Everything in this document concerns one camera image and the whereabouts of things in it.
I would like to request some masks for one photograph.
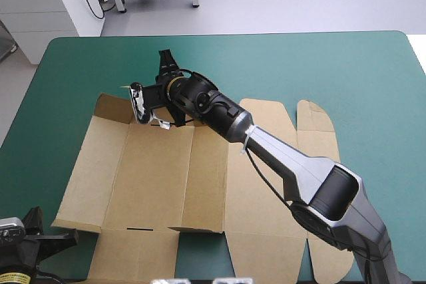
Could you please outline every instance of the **cardboard box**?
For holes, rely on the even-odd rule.
[[[242,106],[288,144],[338,157],[333,125],[312,102],[298,105],[298,131],[279,102]],[[308,238],[318,283],[340,280],[352,254],[308,237],[241,147],[200,123],[139,125],[128,100],[102,94],[53,226],[100,233],[89,272],[96,283],[173,278],[177,231],[224,231],[236,275],[257,284],[295,283]],[[282,193],[282,179],[256,160]]]

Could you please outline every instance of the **gray floor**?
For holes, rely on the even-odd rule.
[[[426,34],[426,0],[127,0],[103,36],[400,30]],[[21,51],[0,62],[0,145],[34,75]]]
[[[18,49],[0,62],[0,146],[35,73],[35,66]]]

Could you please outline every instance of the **cardboard flap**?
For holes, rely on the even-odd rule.
[[[284,105],[244,99],[241,106],[254,123],[297,147],[297,134]],[[232,264],[239,277],[255,283],[296,283],[307,231],[292,217],[253,169],[241,144],[230,144],[226,187],[225,232]],[[263,175],[283,194],[283,181],[255,157]]]
[[[223,231],[228,143],[207,126],[197,126],[192,139],[182,227],[186,231]]]
[[[328,114],[312,101],[298,103],[299,150],[308,156],[326,156],[340,162],[333,122]]]
[[[180,225],[193,132],[130,124],[104,227]]]
[[[100,233],[128,125],[93,116],[52,226]]]
[[[301,100],[297,118],[299,150],[308,156],[327,156],[339,162],[337,139],[328,114],[315,103]],[[311,233],[308,243],[317,283],[337,283],[351,269],[353,253],[340,251]]]
[[[103,229],[89,279],[137,281],[174,277],[179,233]]]
[[[256,284],[297,283],[305,239],[226,232],[226,240],[236,276]]]
[[[133,119],[132,104],[129,99],[102,93],[97,100],[94,115],[128,124]]]
[[[241,106],[252,113],[254,123],[297,146],[297,134],[280,102],[244,99]],[[226,187],[225,231],[259,233],[305,239],[307,231],[294,220],[253,169],[241,144],[230,144]],[[263,175],[283,194],[283,181],[263,161],[254,159]]]

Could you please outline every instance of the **green tabletop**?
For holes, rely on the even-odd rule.
[[[98,95],[152,84],[167,48],[234,100],[279,100],[293,120],[300,99],[322,106],[342,162],[364,178],[388,226],[400,270],[426,279],[426,76],[399,32],[55,39],[0,149],[0,217],[41,206],[45,225],[53,221]],[[96,240],[81,232],[43,269],[86,277]],[[300,279],[311,278],[307,252],[302,264]],[[231,275],[223,235],[182,235],[176,274]],[[347,279],[361,279],[356,268]]]

